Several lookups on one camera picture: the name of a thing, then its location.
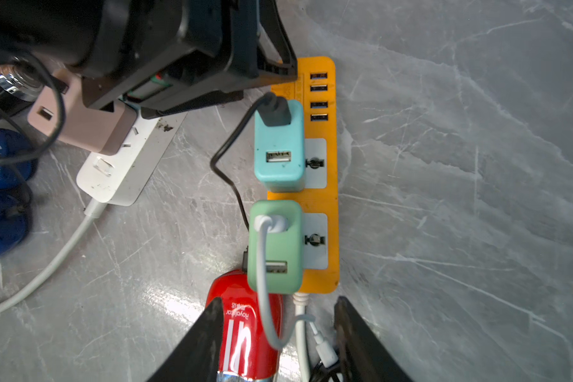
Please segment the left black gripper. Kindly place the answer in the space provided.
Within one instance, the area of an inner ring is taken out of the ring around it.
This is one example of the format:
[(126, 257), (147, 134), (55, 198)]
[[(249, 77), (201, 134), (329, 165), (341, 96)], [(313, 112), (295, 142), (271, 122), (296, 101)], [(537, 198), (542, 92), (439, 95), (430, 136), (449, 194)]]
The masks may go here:
[(0, 1), (0, 55), (36, 53), (81, 76), (84, 105), (152, 119), (295, 81), (273, 1)]

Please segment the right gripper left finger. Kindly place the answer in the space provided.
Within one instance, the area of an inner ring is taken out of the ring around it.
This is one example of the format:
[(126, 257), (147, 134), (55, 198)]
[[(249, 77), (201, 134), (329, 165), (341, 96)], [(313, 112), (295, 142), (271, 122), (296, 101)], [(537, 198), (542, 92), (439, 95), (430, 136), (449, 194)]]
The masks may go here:
[(216, 381), (223, 326), (223, 303), (215, 298), (148, 381)]

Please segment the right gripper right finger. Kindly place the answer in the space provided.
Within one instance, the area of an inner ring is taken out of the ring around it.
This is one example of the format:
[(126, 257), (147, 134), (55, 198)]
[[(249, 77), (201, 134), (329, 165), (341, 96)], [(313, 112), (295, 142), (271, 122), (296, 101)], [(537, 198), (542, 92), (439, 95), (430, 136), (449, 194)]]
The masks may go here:
[(334, 306), (334, 329), (344, 381), (413, 382), (345, 296)]

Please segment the red electric shaver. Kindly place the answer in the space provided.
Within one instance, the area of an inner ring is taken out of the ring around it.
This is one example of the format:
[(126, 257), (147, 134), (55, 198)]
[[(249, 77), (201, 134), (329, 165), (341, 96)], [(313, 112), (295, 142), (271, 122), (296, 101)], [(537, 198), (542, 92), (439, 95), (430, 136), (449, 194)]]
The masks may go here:
[(256, 292), (242, 270), (216, 278), (207, 303), (220, 298), (224, 329), (216, 379), (218, 381), (275, 381), (280, 352), (267, 342)]

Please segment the green USB charger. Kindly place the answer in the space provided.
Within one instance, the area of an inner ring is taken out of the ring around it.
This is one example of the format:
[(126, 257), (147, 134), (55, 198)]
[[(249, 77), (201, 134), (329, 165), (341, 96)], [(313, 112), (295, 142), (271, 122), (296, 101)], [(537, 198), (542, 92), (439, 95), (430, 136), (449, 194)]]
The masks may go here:
[(294, 294), (302, 286), (302, 208), (289, 200), (259, 201), (251, 207), (251, 228), (248, 245), (248, 284), (257, 290), (257, 242), (259, 218), (282, 216), (287, 224), (283, 230), (272, 229), (267, 235), (267, 291), (270, 294)]

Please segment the teal USB charger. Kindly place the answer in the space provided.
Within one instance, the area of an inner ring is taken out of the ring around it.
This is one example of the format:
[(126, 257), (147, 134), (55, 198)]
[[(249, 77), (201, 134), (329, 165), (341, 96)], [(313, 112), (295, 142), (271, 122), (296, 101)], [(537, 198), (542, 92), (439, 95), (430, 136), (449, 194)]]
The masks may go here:
[(273, 193), (296, 193), (305, 186), (304, 113), (297, 100), (288, 100), (288, 124), (270, 127), (255, 112), (254, 172)]

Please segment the yellow power strip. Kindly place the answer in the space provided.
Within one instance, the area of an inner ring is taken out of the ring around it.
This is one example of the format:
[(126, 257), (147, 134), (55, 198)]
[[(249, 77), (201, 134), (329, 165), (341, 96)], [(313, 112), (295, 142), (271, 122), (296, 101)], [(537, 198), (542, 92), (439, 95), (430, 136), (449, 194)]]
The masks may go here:
[(272, 87), (272, 92), (303, 106), (305, 188), (275, 194), (270, 200), (301, 205), (303, 223), (303, 281), (307, 294), (329, 294), (340, 282), (339, 179), (337, 160), (337, 73), (329, 57), (301, 58), (296, 82)]

